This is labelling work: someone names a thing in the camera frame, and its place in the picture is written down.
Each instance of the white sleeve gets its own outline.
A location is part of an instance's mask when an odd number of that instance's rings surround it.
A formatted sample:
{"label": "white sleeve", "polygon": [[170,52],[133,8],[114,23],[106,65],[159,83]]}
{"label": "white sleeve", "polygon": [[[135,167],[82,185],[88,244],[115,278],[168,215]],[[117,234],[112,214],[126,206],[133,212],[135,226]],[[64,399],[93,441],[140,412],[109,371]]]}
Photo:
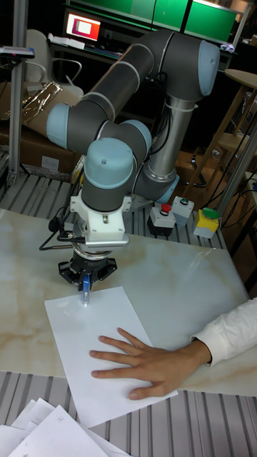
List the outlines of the white sleeve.
{"label": "white sleeve", "polygon": [[257,344],[257,298],[221,314],[191,340],[195,338],[208,346],[212,355],[210,366],[251,348]]}

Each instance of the blue pen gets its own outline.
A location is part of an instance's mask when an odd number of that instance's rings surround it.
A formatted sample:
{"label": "blue pen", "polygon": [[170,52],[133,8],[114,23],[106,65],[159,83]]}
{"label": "blue pen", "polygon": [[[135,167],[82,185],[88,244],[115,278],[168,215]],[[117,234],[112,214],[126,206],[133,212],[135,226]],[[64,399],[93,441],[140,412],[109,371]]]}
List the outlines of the blue pen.
{"label": "blue pen", "polygon": [[83,294],[84,306],[87,306],[89,304],[89,300],[90,300],[90,278],[89,278],[88,274],[86,274],[83,279],[82,294]]}

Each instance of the control box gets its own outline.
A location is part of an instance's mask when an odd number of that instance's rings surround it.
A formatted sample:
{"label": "control box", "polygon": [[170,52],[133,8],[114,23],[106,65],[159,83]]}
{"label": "control box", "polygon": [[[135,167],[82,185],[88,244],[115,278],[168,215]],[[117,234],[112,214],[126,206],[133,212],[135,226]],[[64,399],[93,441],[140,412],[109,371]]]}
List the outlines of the control box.
{"label": "control box", "polygon": [[193,234],[211,239],[218,229],[219,217],[219,213],[215,209],[199,209],[196,214]]}
{"label": "control box", "polygon": [[193,211],[194,202],[181,197],[175,197],[171,210],[179,226],[185,226]]}
{"label": "control box", "polygon": [[175,223],[171,205],[168,204],[154,206],[147,221],[150,233],[154,236],[170,236]]}

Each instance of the chair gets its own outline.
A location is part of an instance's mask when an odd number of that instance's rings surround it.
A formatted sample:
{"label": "chair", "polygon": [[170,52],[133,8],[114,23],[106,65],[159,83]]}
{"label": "chair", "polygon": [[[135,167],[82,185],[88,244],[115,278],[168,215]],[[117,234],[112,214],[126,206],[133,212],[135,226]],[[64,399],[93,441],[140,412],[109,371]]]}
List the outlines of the chair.
{"label": "chair", "polygon": [[[30,29],[27,31],[26,46],[28,48],[34,49],[35,57],[32,60],[26,61],[24,81],[43,83],[54,81],[64,89],[67,89],[70,92],[72,92],[73,94],[76,94],[79,97],[83,97],[84,93],[82,89],[80,89],[77,86],[74,86],[73,84],[73,81],[76,79],[76,77],[82,70],[82,65],[80,62],[70,59],[53,59],[51,57],[46,37],[43,33],[41,33],[38,30]],[[54,78],[53,62],[57,60],[74,62],[75,64],[79,65],[79,70],[72,79],[66,76],[68,83],[60,83]]]}

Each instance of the metal rack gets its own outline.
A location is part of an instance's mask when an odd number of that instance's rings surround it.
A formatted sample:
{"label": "metal rack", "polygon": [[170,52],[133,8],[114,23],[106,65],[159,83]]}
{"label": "metal rack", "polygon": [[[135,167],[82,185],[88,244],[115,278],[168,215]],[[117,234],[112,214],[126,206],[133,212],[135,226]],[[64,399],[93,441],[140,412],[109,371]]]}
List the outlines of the metal rack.
{"label": "metal rack", "polygon": [[[11,425],[39,397],[78,420],[65,378],[0,372],[0,423]],[[135,457],[254,457],[257,399],[179,391],[92,430]]]}
{"label": "metal rack", "polygon": [[[7,192],[0,189],[0,208],[27,216],[51,219],[64,205],[70,186],[69,183],[20,173],[15,185],[10,187]],[[152,237],[147,226],[150,211],[151,204],[146,206],[140,199],[135,200],[131,210],[124,214],[126,232]],[[73,222],[74,217],[74,215],[70,215],[67,222]],[[194,235],[194,217],[192,215],[186,227],[175,226],[168,238],[165,236],[159,236],[159,238],[194,246],[226,249],[220,231],[217,231],[211,240]]]}

